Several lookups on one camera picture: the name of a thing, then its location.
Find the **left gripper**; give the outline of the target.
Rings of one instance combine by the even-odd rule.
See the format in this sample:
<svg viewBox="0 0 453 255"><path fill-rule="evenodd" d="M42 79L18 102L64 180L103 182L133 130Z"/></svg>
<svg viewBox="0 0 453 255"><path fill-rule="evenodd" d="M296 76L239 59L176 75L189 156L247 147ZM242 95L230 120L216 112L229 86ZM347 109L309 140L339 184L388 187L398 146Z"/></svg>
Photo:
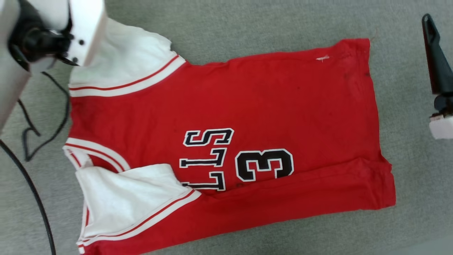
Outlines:
<svg viewBox="0 0 453 255"><path fill-rule="evenodd" d="M29 0L16 0L18 3L18 19L12 26L8 36L8 52L12 58L26 71L31 71L31 64L37 63L46 57L52 57L70 66L77 66L76 62L67 59L69 47L74 35L69 0L63 10L58 7L63 18L63 28L52 28L44 23L43 12L38 10Z"/></svg>

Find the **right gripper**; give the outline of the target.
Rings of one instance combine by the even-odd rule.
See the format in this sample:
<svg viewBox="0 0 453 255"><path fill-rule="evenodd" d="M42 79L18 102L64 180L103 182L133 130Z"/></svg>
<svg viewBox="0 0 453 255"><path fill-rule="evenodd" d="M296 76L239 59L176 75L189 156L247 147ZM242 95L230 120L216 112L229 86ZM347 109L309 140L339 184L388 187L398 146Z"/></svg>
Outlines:
<svg viewBox="0 0 453 255"><path fill-rule="evenodd" d="M453 70L440 47L440 33L429 13L422 17L426 60L433 94L434 107L443 116L453 116Z"/></svg>

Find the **red white basketball jersey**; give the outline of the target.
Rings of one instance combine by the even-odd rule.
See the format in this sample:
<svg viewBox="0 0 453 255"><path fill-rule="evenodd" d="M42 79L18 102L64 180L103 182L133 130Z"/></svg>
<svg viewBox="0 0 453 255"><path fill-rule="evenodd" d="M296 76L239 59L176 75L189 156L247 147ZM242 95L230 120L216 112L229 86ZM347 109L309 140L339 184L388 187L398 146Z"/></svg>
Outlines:
<svg viewBox="0 0 453 255"><path fill-rule="evenodd" d="M164 36L109 19L68 85L80 255L394 206L370 46L342 39L195 65Z"/></svg>

